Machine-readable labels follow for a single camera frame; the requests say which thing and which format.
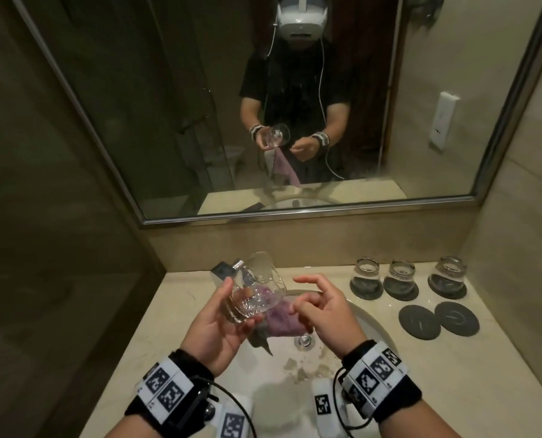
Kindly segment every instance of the dark gray coaster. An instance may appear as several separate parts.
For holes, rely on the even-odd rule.
[[[350,280],[350,290],[358,298],[370,301],[380,298],[384,293],[380,280],[370,280],[362,277],[354,277]]]
[[[410,288],[410,284],[407,284],[403,281],[396,280],[391,277],[386,277],[384,279],[383,287],[387,294],[392,296],[394,299],[399,301],[413,301],[419,296],[419,287],[417,283],[411,283],[412,289],[407,292],[407,289]]]
[[[468,294],[468,288],[465,283],[457,284],[456,281],[437,274],[429,275],[427,282],[432,291],[449,300],[461,300]]]
[[[473,336],[480,331],[478,317],[458,302],[439,303],[435,307],[435,316],[445,329],[456,335]]]
[[[399,312],[400,325],[409,334],[421,340],[432,340],[441,333],[441,324],[433,312],[414,304]]]

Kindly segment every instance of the beige marble countertop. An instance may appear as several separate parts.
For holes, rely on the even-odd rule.
[[[332,204],[370,203],[374,201],[405,200],[407,196],[394,180],[360,179],[340,182],[305,184],[304,187],[285,186],[266,189],[243,189],[209,193],[199,215],[240,212],[257,203],[265,206],[289,198],[314,198]]]
[[[542,387],[471,283],[467,282],[468,294],[460,303],[479,318],[477,335],[463,338],[442,329],[435,340],[422,341],[400,326],[398,313],[405,305],[434,310],[436,304],[447,301],[428,288],[432,268],[432,263],[417,265],[420,295],[412,302],[394,300],[386,293],[376,301],[357,298],[348,287],[352,266],[280,269],[279,273],[289,289],[313,288],[294,283],[294,275],[324,273],[351,302],[374,317],[394,341],[425,400],[464,438],[542,438]],[[387,269],[382,266],[381,275]],[[209,272],[166,275],[81,438],[102,437],[119,421],[134,397],[135,384],[180,345],[187,326],[213,290]],[[201,432],[201,436],[213,435],[212,428]],[[355,431],[355,436],[367,435]]]

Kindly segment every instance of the person's right hand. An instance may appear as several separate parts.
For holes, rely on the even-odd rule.
[[[352,313],[346,297],[323,274],[294,277],[296,283],[313,283],[322,293],[308,292],[298,296],[289,309],[299,320],[315,328],[318,337],[342,359],[364,341],[366,335]]]
[[[259,149],[261,149],[262,151],[270,151],[271,149],[275,148],[273,146],[265,146],[265,143],[264,143],[263,137],[267,135],[270,131],[271,131],[271,128],[269,126],[266,126],[266,127],[261,128],[257,132],[255,141],[257,142],[257,146],[259,147]]]

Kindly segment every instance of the person's left hand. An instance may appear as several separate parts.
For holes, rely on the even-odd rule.
[[[194,318],[180,346],[180,349],[205,365],[215,378],[226,370],[255,324],[263,320],[259,314],[236,325],[224,317],[221,305],[231,295],[232,286],[232,279],[227,278],[215,290]]]
[[[313,137],[300,138],[290,151],[299,161],[311,160],[319,151],[319,141]]]

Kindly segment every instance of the metal mirror frame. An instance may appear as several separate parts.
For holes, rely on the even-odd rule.
[[[454,197],[419,198],[412,200],[377,201],[374,203],[342,204],[338,206],[318,208],[297,208],[273,211],[259,211],[248,213],[228,213],[198,215],[184,218],[164,218],[148,220],[127,188],[121,172],[114,164],[110,154],[88,117],[86,110],[66,79],[54,55],[40,34],[35,22],[22,0],[12,0],[18,13],[26,23],[27,28],[34,37],[37,45],[44,54],[63,89],[74,105],[79,117],[90,133],[93,142],[105,161],[104,168],[114,177],[123,199],[128,203],[132,213],[135,214],[140,228],[165,228],[179,225],[212,225],[230,222],[289,220],[298,218],[328,217],[339,215],[356,215],[369,213],[432,210],[449,207],[479,207],[483,204],[492,186],[502,159],[508,149],[518,123],[523,116],[526,105],[537,85],[542,72],[542,10],[538,21],[532,31],[522,61],[518,66],[514,81],[510,87],[499,118],[496,122],[492,136],[486,147],[484,157],[480,163],[478,174],[471,192],[467,195]]]

